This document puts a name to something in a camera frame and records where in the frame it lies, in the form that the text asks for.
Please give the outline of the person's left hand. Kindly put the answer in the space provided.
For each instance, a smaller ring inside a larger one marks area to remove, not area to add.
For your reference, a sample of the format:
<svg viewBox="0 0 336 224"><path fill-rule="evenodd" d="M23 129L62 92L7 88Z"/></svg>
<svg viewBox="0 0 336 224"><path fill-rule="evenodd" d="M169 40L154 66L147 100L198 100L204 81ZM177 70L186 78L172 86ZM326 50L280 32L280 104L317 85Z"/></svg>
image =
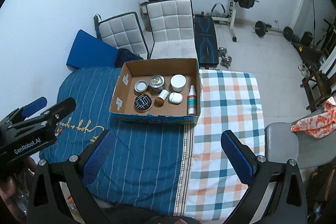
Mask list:
<svg viewBox="0 0 336 224"><path fill-rule="evenodd" d="M27 217L16 200L21 195L29 196L36 167L34 159L28 157L1 174L1 198L19 223L26 223Z"/></svg>

